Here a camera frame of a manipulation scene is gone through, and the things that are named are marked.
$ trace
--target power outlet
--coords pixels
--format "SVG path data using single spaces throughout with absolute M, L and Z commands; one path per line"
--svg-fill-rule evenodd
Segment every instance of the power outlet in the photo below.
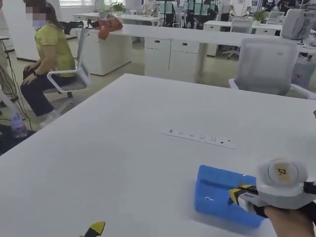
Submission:
M 188 139 L 191 141 L 203 142 L 203 143 L 207 143 L 207 144 L 211 144 L 215 146 L 236 149 L 236 146 L 231 142 L 230 139 L 221 139 L 221 138 L 205 135 L 203 133 L 192 133 L 192 132 L 187 132 L 182 129 L 178 130 L 178 129 L 173 129 L 173 128 L 165 129 L 161 133 L 164 135 L 179 137 L 179 138 Z

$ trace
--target hand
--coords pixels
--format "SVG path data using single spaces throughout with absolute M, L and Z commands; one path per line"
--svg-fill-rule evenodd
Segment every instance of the hand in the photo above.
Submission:
M 32 81 L 34 81 L 37 78 L 34 74 L 30 74 L 27 78 L 25 78 L 22 82 L 22 84 L 30 84 Z
M 24 71 L 27 72 L 27 71 L 29 71 L 29 70 L 31 70 L 31 69 L 35 69 L 36 66 L 37 66 L 36 63 L 30 63 L 30 64 L 28 64 L 28 65 L 26 65 L 26 66 L 24 67 Z
M 270 219 L 278 237 L 315 237 L 314 224 L 299 210 L 267 206 L 265 215 Z

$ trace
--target yellow shirt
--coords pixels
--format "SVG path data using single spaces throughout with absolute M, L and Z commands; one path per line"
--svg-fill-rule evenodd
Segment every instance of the yellow shirt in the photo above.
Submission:
M 56 46 L 57 63 L 54 71 L 75 69 L 75 60 L 69 48 L 64 32 L 53 24 L 46 24 L 40 27 L 35 33 L 36 48 L 40 59 L 44 59 L 43 46 Z M 62 77 L 73 77 L 74 74 L 61 74 Z

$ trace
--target plastic bottle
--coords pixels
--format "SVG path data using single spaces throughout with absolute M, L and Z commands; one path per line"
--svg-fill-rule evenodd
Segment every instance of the plastic bottle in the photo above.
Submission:
M 26 129 L 19 113 L 13 112 L 11 114 L 10 125 L 12 137 L 23 138 L 28 135 L 28 130 Z

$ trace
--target window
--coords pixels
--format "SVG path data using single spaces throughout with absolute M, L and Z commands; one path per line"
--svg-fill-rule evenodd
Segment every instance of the window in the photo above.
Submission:
M 59 0 L 60 6 L 92 6 L 92 0 Z
M 114 3 L 114 2 L 121 2 L 121 3 L 125 3 L 125 1 L 124 0 L 104 0 L 104 4 L 105 5 L 111 5 L 112 3 Z

